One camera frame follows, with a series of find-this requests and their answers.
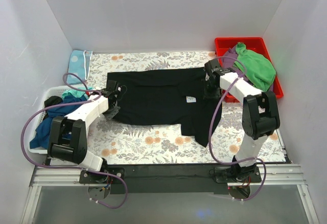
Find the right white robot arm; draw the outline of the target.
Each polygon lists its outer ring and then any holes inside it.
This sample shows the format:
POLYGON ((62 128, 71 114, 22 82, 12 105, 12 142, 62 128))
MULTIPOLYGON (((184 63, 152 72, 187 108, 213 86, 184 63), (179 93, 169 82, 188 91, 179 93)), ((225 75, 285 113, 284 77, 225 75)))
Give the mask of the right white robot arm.
POLYGON ((242 128, 245 134, 241 146, 232 162, 218 162, 214 177, 223 182, 242 182, 247 179, 260 182, 256 166, 260 149, 280 126, 275 93, 255 88, 242 75, 220 66, 217 59, 207 62, 204 69, 204 97, 218 101, 211 123, 214 123, 226 93, 231 93, 243 107, 242 128))

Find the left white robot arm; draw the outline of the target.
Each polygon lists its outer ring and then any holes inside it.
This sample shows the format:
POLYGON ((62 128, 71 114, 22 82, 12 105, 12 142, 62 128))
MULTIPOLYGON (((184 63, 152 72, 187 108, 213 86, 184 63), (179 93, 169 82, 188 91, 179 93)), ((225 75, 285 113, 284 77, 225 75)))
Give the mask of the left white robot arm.
POLYGON ((118 101, 126 91, 126 86, 110 80, 106 88, 91 93, 89 103, 64 117, 55 117, 51 124, 48 156, 86 169, 86 176, 94 182, 108 181, 110 177, 106 161, 88 150, 88 130, 101 114, 107 113, 114 117, 118 113, 118 101))

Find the black t-shirt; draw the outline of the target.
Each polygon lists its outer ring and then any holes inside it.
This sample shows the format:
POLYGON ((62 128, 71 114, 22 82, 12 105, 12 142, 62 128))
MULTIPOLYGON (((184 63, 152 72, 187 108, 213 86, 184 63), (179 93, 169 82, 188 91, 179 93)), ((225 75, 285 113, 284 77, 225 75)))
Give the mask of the black t-shirt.
POLYGON ((204 68, 108 73, 108 81, 127 89, 114 119, 137 126, 179 124, 183 136, 194 137, 206 147, 222 108, 217 107, 217 99, 204 96, 205 76, 204 68))

